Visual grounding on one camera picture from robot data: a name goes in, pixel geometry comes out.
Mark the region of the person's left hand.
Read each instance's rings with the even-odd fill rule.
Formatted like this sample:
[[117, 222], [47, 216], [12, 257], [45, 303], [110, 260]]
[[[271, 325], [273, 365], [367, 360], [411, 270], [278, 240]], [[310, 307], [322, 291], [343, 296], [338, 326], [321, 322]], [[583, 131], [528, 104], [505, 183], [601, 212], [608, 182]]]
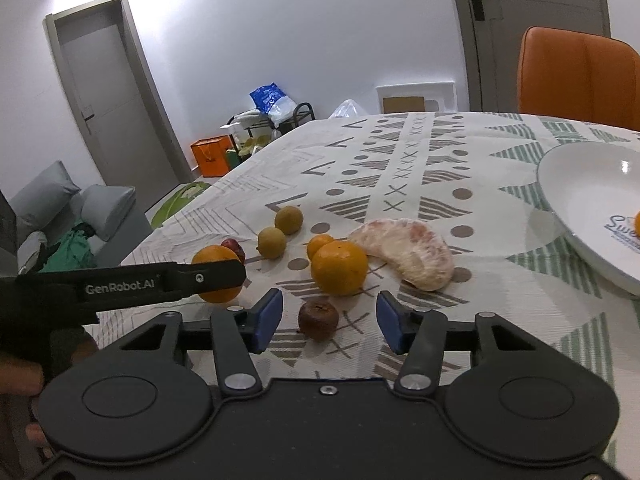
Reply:
[[[63, 365], [73, 365], [92, 356], [98, 345], [83, 327], [59, 330], [52, 334], [54, 356]], [[23, 430], [26, 441], [36, 448], [45, 448], [47, 438], [29, 414], [32, 398], [44, 387], [44, 373], [38, 363], [28, 362], [1, 353], [1, 460], [18, 463], [17, 433]]]

